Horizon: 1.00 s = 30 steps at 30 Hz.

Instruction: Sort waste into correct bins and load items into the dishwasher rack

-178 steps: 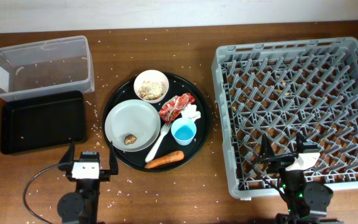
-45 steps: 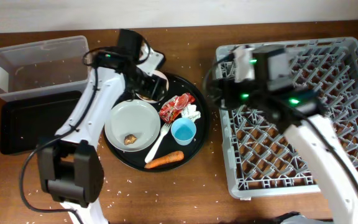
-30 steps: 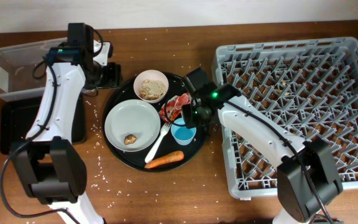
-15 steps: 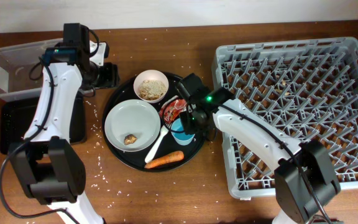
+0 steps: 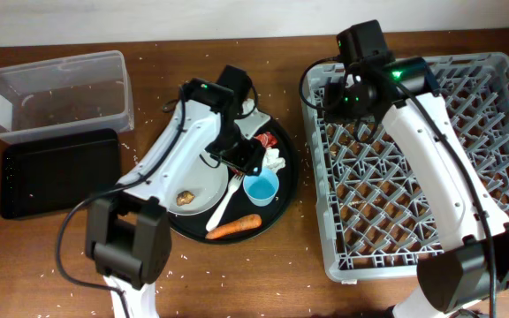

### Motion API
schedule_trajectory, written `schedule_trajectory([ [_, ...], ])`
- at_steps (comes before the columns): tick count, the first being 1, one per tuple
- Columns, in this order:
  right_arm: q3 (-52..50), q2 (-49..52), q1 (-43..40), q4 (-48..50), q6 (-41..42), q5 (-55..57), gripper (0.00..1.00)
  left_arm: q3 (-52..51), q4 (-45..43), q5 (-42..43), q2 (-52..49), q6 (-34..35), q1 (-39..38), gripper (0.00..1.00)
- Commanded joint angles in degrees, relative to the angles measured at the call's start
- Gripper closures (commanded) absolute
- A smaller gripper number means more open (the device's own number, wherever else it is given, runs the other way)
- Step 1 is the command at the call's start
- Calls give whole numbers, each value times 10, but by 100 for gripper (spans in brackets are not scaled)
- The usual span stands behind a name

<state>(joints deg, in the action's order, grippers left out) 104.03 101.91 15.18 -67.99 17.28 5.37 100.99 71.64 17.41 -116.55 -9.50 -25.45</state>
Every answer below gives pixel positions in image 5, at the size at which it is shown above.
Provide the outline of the light blue cup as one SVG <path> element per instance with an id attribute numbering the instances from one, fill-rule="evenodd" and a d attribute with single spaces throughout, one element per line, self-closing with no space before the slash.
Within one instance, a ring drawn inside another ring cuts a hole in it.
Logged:
<path id="1" fill-rule="evenodd" d="M 279 179 L 273 171 L 263 168 L 258 176 L 246 176 L 243 190 L 248 199 L 257 207 L 269 205 L 277 195 Z"/>

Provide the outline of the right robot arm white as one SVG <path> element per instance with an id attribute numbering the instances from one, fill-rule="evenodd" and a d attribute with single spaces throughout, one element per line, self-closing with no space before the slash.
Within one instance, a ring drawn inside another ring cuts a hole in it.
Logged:
<path id="1" fill-rule="evenodd" d="M 390 317 L 449 317 L 482 301 L 498 314 L 509 289 L 509 215 L 479 178 L 452 128 L 440 86 L 421 57 L 396 59 L 377 20 L 336 36 L 344 84 L 326 113 L 371 116 L 410 165 L 435 219 L 443 253 L 417 265 L 419 286 Z"/>

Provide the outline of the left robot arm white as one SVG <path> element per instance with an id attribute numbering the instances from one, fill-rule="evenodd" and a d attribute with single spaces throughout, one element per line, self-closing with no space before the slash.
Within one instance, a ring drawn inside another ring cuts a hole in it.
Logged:
<path id="1" fill-rule="evenodd" d="M 262 169 L 264 148 L 238 124 L 247 73 L 227 65 L 216 82 L 191 79 L 179 90 L 171 123 L 115 188 L 88 203 L 86 254 L 110 291 L 117 317 L 155 317 L 155 282 L 171 253 L 168 209 L 202 153 L 247 175 Z"/>

